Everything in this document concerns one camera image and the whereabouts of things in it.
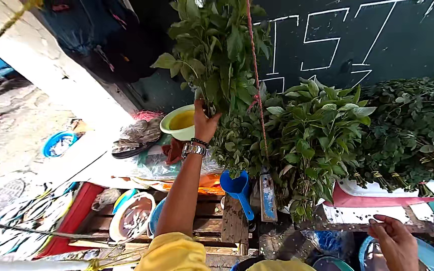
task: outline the yellow shirt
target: yellow shirt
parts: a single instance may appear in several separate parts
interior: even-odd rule
[[[159,235],[150,243],[136,271],[197,270],[210,271],[205,264],[203,244],[180,232]],[[264,260],[251,266],[248,271],[315,271],[299,261]]]

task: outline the leafy green vegetable bundle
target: leafy green vegetable bundle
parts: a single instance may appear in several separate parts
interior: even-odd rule
[[[375,108],[359,101],[360,88],[334,89],[302,80],[281,94],[263,97],[268,157],[258,113],[222,119],[214,136],[215,158],[233,174],[247,169],[257,177],[266,166],[278,207],[289,204],[295,222],[310,219],[320,198],[332,202],[333,181],[356,167],[353,149]]]
[[[186,82],[202,91],[212,111],[224,115],[245,115],[257,93],[245,0],[205,1],[202,8],[194,0],[171,3],[180,22],[172,24],[169,36],[177,43],[172,54],[164,53],[152,65],[180,73]],[[252,5],[253,15],[265,15]],[[270,24],[253,26],[257,56],[269,57]]]
[[[361,168],[351,178],[363,187],[363,180],[377,181],[389,192],[418,189],[432,196],[426,182],[434,178],[434,80],[390,80],[364,88],[363,95],[377,110],[356,150]]]

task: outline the white plastic tray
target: white plastic tray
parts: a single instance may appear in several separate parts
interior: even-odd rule
[[[341,189],[352,196],[357,197],[380,197],[380,198],[416,198],[418,191],[405,192],[402,188],[396,189],[393,193],[381,189],[378,183],[367,183],[367,189],[356,184],[354,180],[342,179],[338,181]],[[426,186],[434,193],[434,180],[429,181]]]

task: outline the silver wristwatch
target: silver wristwatch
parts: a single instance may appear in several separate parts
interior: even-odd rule
[[[185,159],[185,157],[187,157],[187,154],[189,153],[197,153],[201,154],[202,157],[205,157],[207,155],[207,149],[202,146],[185,143],[184,149],[182,150],[182,158]]]

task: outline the hand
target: hand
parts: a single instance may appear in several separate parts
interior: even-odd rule
[[[397,219],[375,215],[370,219],[368,234],[379,240],[379,246],[390,271],[418,271],[418,243]]]
[[[195,125],[195,138],[209,143],[210,139],[212,139],[214,136],[217,123],[219,122],[219,118],[222,116],[222,114],[217,113],[209,119],[203,113],[203,100],[195,100],[194,105],[195,114],[193,115],[193,124]]]

